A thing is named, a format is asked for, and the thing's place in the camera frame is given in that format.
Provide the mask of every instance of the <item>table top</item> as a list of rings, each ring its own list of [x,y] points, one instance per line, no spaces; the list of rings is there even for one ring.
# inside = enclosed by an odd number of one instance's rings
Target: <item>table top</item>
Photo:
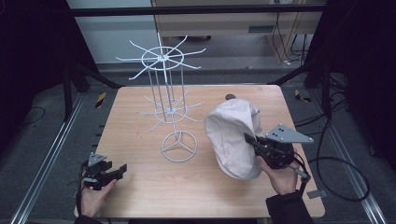
[[[182,90],[174,87],[176,99]],[[267,175],[262,173],[253,180],[226,175],[205,134],[205,117],[225,102],[226,94],[232,93],[260,109],[265,133],[279,123],[294,129],[281,89],[271,85],[185,86],[184,92],[187,106],[202,104],[188,107],[187,117],[175,127],[191,133],[198,147],[190,160],[173,162],[163,155],[162,144],[166,135],[174,131],[174,125],[159,122],[157,117],[161,119],[161,115],[141,113],[155,110],[152,88],[119,89],[96,153],[113,161],[113,169],[127,163],[128,171],[108,195],[100,217],[269,217],[265,199],[276,193]],[[302,146],[294,147],[305,158]],[[169,153],[182,159],[188,156],[186,151],[175,149]],[[305,191],[315,189],[311,179]],[[305,194],[304,201],[312,217],[324,215],[320,198],[310,200]]]

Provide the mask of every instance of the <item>floor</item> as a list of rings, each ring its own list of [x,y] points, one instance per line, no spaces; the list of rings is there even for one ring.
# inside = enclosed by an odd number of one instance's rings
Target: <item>floor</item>
[[[180,38],[173,38],[170,44],[177,44]],[[301,39],[294,46],[301,47]],[[189,84],[229,84],[229,83],[267,83],[283,77],[292,69],[300,66],[299,61],[291,65],[277,64],[266,38],[261,35],[252,36],[212,36],[210,40],[201,37],[188,39],[180,49],[192,52],[206,48],[200,55],[186,58],[185,63],[202,66],[200,70],[187,69],[185,83]],[[135,64],[98,64],[102,74],[111,80],[124,85],[147,85],[146,77],[129,81],[128,77],[139,71]],[[25,207],[27,219],[31,223],[72,223],[74,219],[75,199],[71,198],[75,184],[69,184],[78,176],[82,161],[100,141],[100,133],[106,125],[106,118],[112,106],[117,90],[112,90],[102,83],[88,78],[91,89],[88,93],[74,91],[75,108],[79,112],[67,129],[66,138],[57,136],[64,129],[64,103],[62,86],[56,86],[39,93],[35,97],[34,107],[27,115],[19,133],[9,144],[10,153],[0,162],[0,223],[9,223],[18,208],[21,208],[27,192],[37,191],[33,204]],[[320,87],[306,90],[302,85],[304,74],[294,78],[282,86],[295,125],[304,123],[304,119],[312,118],[321,113],[319,102]],[[300,91],[303,98],[296,99],[295,90]],[[100,108],[96,108],[98,96],[106,93]],[[332,104],[344,100],[342,94],[335,94]],[[297,131],[315,138],[316,143],[304,146],[309,160],[316,157],[320,133],[325,119],[297,128]],[[342,103],[333,110],[332,126],[324,134],[321,144],[321,156],[333,156],[352,161],[367,176],[371,192],[370,198],[361,203],[342,200],[329,192],[323,198],[326,207],[324,217],[317,218],[316,223],[396,223],[392,197],[396,189],[396,174],[391,171],[385,160],[373,158],[359,125],[353,115],[347,111],[347,103]],[[54,147],[59,151],[48,155]],[[47,164],[51,169],[41,182],[36,174],[42,171],[41,165]],[[313,177],[318,188],[326,189],[318,180],[315,163],[311,163]],[[350,171],[349,166],[337,161],[321,161],[320,172],[323,181],[344,197],[356,198],[364,193],[360,184],[359,174]],[[379,211],[370,215],[370,210]]]

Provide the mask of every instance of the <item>white fabric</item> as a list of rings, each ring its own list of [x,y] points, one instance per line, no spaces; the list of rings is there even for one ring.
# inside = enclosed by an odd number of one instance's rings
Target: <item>white fabric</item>
[[[206,134],[220,168],[237,179],[254,179],[262,169],[244,133],[262,136],[260,110],[249,101],[231,99],[213,109],[205,119]]]

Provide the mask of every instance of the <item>wire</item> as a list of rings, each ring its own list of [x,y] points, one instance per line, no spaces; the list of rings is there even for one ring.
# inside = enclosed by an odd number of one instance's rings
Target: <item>wire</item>
[[[337,111],[337,110],[339,110],[339,109],[336,109],[336,110],[334,110],[337,106],[339,106],[339,105],[341,105],[341,104],[344,104],[344,103],[346,103],[347,101],[346,100],[341,100],[340,102],[338,102],[338,103],[336,103],[335,105],[333,105],[332,106],[332,112],[335,112],[335,111]],[[294,122],[294,126],[296,127],[296,128],[299,128],[299,127],[303,127],[303,126],[305,126],[305,125],[307,125],[307,124],[310,124],[310,123],[313,123],[313,122],[315,122],[315,121],[317,121],[318,119],[320,119],[320,118],[322,118],[323,116],[325,116],[325,114],[324,113],[322,113],[322,114],[320,114],[320,115],[316,115],[316,116],[314,116],[314,117],[312,117],[312,118],[308,118],[308,119],[302,119],[302,120],[299,120],[299,121],[295,121]]]
[[[41,109],[43,111],[43,114],[41,114],[41,116],[38,119],[35,119],[35,120],[27,122],[27,123],[23,123],[22,125],[29,125],[29,124],[36,123],[39,120],[41,120],[44,117],[44,115],[46,115],[46,110],[41,106],[33,106],[32,109]]]
[[[306,54],[305,54],[305,46],[306,46],[306,44],[307,44],[307,35],[304,35],[303,48],[302,48],[302,49],[293,49],[293,46],[294,46],[294,44],[295,44],[295,42],[296,42],[296,39],[297,39],[297,36],[298,36],[298,35],[295,35],[294,38],[293,38],[293,41],[291,42],[290,52],[291,52],[292,55],[297,56],[297,57],[300,57],[300,58],[299,58],[299,60],[300,60],[300,65],[303,65],[303,64],[305,63],[305,57],[306,57]]]
[[[305,135],[315,135],[315,134],[320,134],[322,132],[317,132],[317,133],[305,133]]]
[[[323,143],[324,134],[326,133],[326,130],[329,128],[331,121],[332,121],[332,119],[327,119],[326,124],[325,124],[325,126],[324,126],[324,128],[323,128],[323,131],[322,131],[322,133],[321,133],[321,135],[320,135],[320,139],[319,139],[319,143],[318,143],[318,151],[317,151],[317,156],[316,156],[316,158],[313,159],[313,160],[308,161],[308,163],[311,163],[312,161],[316,161],[316,162],[317,162],[318,178],[319,178],[320,182],[323,184],[323,186],[324,186],[329,192],[331,192],[331,193],[334,194],[335,196],[337,196],[337,197],[339,197],[339,198],[341,198],[341,199],[343,199],[343,200],[345,200],[345,201],[349,201],[349,202],[353,202],[353,203],[361,202],[361,201],[365,200],[365,199],[369,196],[369,194],[370,194],[370,184],[369,184],[369,181],[368,181],[367,177],[366,177],[356,166],[354,166],[353,164],[351,164],[351,163],[348,162],[348,161],[344,161],[344,160],[341,160],[341,159],[335,158],[335,157],[320,157],[320,156],[319,156],[319,155],[320,155],[320,150],[321,150],[321,145],[322,145],[322,143]],[[365,182],[365,184],[366,184],[366,192],[365,192],[365,194],[364,194],[361,198],[353,199],[353,198],[347,198],[347,197],[345,197],[345,196],[342,196],[341,194],[335,192],[335,190],[331,189],[331,188],[324,182],[323,177],[322,177],[322,175],[321,175],[321,172],[320,172],[320,169],[319,169],[319,161],[321,161],[321,160],[339,161],[339,162],[341,162],[341,163],[345,163],[345,164],[347,164],[348,166],[352,167],[352,168],[353,168],[355,171],[357,171],[357,172],[359,173],[359,175],[361,175],[361,176],[363,177],[363,179],[364,179],[364,182]]]
[[[81,164],[81,166],[79,167],[79,174],[78,174],[79,179],[84,177],[83,173],[84,173],[84,169],[85,169],[85,167],[87,167],[87,165],[88,165],[88,160],[84,161]],[[81,193],[85,189],[85,185],[82,184],[81,181],[78,181],[77,184],[78,184],[78,193],[77,193],[77,199],[76,199],[76,207],[77,207],[78,214],[81,215]]]
[[[347,100],[342,100],[338,105],[345,105],[347,103]],[[337,112],[338,110],[342,109],[342,108],[347,108],[346,106],[344,107],[339,107],[337,109],[333,109],[332,112]]]
[[[286,52],[286,46],[285,46],[285,43],[283,42],[282,34],[280,33],[280,29],[279,29],[279,14],[280,13],[277,12],[277,15],[276,15],[276,27],[274,27],[274,29],[276,28],[277,29],[277,33],[279,34],[279,37],[280,37],[279,39],[280,39],[280,42],[282,43],[282,47],[283,47],[283,53],[289,59],[289,63],[291,63],[291,62],[297,61],[299,59],[291,59],[289,57],[288,53]]]
[[[343,95],[345,95],[345,92],[344,92],[344,91],[336,91],[336,92],[332,93],[332,95],[330,95],[330,98],[333,98],[334,95],[337,95],[337,94],[343,94]]]
[[[300,156],[300,154],[298,154],[297,152],[294,152],[294,154],[296,154],[296,156],[298,156],[303,164],[303,166],[305,167],[305,161],[303,160],[303,157]]]
[[[341,89],[341,90],[345,90],[346,87],[347,87],[345,83],[343,83],[342,81],[338,80],[336,77],[330,76],[330,81],[332,83],[334,83],[335,85],[337,85],[338,88]]]
[[[282,57],[280,57],[279,51],[277,50],[277,47],[276,47],[276,45],[275,45],[275,40],[274,40],[274,37],[275,37],[275,30],[276,30],[278,21],[279,21],[279,12],[276,14],[276,23],[275,23],[275,26],[274,26],[274,30],[273,30],[273,32],[272,32],[272,37],[271,37],[271,39],[272,39],[272,42],[273,42],[273,45],[274,45],[274,49],[276,50],[277,57],[278,57],[279,60],[282,62]]]

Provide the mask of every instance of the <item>black curtain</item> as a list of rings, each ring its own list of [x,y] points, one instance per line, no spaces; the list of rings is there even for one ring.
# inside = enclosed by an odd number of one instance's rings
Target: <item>black curtain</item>
[[[61,84],[67,65],[83,64],[98,73],[76,20],[45,13],[69,9],[65,0],[4,3],[5,7],[0,6],[0,155],[31,109],[35,95]],[[84,74],[75,76],[84,78]]]
[[[331,72],[346,76],[346,97],[361,129],[375,154],[388,159],[396,171],[396,4],[344,2],[344,10],[323,12],[307,61],[324,56]],[[319,69],[313,69],[307,80],[320,82]]]

